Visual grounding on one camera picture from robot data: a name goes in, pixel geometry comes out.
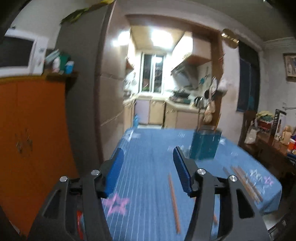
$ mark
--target box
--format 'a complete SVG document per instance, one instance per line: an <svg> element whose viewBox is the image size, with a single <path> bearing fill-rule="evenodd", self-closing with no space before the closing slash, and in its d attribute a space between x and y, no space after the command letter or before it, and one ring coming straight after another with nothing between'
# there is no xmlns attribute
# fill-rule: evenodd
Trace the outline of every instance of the box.
<svg viewBox="0 0 296 241"><path fill-rule="evenodd" d="M286 112L276 109L270 135L274 137L282 136L284 128L286 126L286 115Z"/></svg>
<svg viewBox="0 0 296 241"><path fill-rule="evenodd" d="M206 159L214 158L220 141L222 132L219 130L199 130L195 131L189 150L189 158Z"/></svg>

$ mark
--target red object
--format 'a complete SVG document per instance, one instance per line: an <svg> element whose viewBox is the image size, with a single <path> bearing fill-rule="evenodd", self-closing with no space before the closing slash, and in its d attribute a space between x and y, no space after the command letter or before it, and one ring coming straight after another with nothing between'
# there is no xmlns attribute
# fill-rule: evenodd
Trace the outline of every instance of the red object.
<svg viewBox="0 0 296 241"><path fill-rule="evenodd" d="M258 126L269 130L271 128L271 123L266 123L265 121L258 120Z"/></svg>
<svg viewBox="0 0 296 241"><path fill-rule="evenodd" d="M79 234L79 238L81 240L83 240L83 232L81 230L81 225L80 225L80 219L82 217L82 212L81 211L77 211L77 227L78 227L78 234Z"/></svg>

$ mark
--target orange cupboard door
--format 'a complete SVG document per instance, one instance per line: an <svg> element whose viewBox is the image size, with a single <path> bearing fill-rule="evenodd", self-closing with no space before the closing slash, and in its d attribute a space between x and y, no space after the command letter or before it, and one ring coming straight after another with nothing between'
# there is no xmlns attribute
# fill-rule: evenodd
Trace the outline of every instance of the orange cupboard door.
<svg viewBox="0 0 296 241"><path fill-rule="evenodd" d="M47 193L61 176L77 178L65 114L65 84L45 80L17 83L17 109L29 159Z"/></svg>
<svg viewBox="0 0 296 241"><path fill-rule="evenodd" d="M17 122L17 84L0 85L0 206L8 219L27 235L46 193L24 156Z"/></svg>

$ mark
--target blue tablecloth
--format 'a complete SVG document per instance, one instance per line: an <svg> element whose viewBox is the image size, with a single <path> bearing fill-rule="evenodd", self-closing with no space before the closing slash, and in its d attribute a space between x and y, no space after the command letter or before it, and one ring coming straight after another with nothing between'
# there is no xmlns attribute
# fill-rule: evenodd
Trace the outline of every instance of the blue tablecloth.
<svg viewBox="0 0 296 241"><path fill-rule="evenodd" d="M174 162L173 149L180 146L188 153L193 130L130 129L118 144L125 157L113 194L103 199L107 223L114 241L181 241L184 240L194 200L183 192ZM196 160L217 177L227 178L226 167L240 166L261 192L263 202L256 203L262 214L277 210L281 184L253 157L224 138L220 139L214 159ZM181 224L176 233L168 175L171 173ZM214 213L219 219L219 195L215 197ZM218 225L212 227L215 237Z"/></svg>

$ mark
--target blue gripper pad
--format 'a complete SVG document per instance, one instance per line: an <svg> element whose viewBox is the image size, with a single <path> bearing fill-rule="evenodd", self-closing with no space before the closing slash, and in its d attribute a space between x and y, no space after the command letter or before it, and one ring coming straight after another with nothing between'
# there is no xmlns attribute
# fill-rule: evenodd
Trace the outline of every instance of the blue gripper pad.
<svg viewBox="0 0 296 241"><path fill-rule="evenodd" d="M105 184L105 191L104 191L106 196L109 196L111 193L113 193L115 189L117 179L119 177L119 174L123 165L123 160L124 160L124 152L121 148L118 148L114 153L112 159L108 160L108 161L112 161L113 163L106 176L106 184Z"/></svg>
<svg viewBox="0 0 296 241"><path fill-rule="evenodd" d="M183 191L189 195L192 192L191 177L184 164L182 154L179 153L177 148L174 148L173 159L174 159L175 167L178 172L178 176L179 176Z"/></svg>

